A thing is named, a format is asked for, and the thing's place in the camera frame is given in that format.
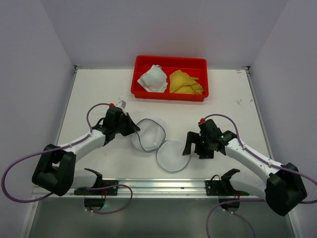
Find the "white mesh laundry bag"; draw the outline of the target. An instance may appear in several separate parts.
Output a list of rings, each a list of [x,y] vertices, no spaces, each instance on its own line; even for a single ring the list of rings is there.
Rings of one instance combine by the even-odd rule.
[[[144,153],[155,153],[157,164],[168,173],[178,173],[187,167],[190,156],[183,155],[180,142],[167,139],[162,120],[145,118],[136,125],[140,129],[132,135],[132,144],[136,149]]]

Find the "white bra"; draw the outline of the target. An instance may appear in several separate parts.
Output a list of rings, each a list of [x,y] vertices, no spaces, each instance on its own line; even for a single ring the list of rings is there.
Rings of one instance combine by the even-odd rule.
[[[152,65],[137,82],[147,91],[163,93],[167,89],[167,75],[160,65]]]

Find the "yellow bra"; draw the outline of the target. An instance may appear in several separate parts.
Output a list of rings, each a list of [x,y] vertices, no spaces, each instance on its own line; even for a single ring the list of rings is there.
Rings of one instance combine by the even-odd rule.
[[[169,76],[169,92],[174,94],[202,95],[204,89],[198,83],[198,77],[191,77],[189,74],[177,70]]]

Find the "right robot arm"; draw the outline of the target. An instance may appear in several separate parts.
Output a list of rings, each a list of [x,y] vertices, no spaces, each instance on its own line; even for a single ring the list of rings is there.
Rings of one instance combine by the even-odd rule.
[[[253,195],[264,200],[280,216],[288,214],[307,197],[295,165],[283,165],[247,148],[238,132],[222,132],[212,119],[201,119],[198,127],[198,133],[187,133],[183,155],[190,155],[192,146],[201,159],[212,159],[216,152],[220,152],[254,173],[253,176],[246,176],[240,174],[239,169],[231,169],[218,181],[207,180],[205,185],[208,196]]]

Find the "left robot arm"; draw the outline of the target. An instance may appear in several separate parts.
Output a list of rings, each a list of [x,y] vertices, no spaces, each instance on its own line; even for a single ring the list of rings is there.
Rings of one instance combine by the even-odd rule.
[[[105,117],[78,140],[46,146],[32,175],[32,183],[58,196],[70,189],[101,190],[104,186],[102,174],[88,168],[77,170],[76,163],[109,144],[117,134],[129,136],[138,131],[140,128],[128,113],[119,107],[110,107]]]

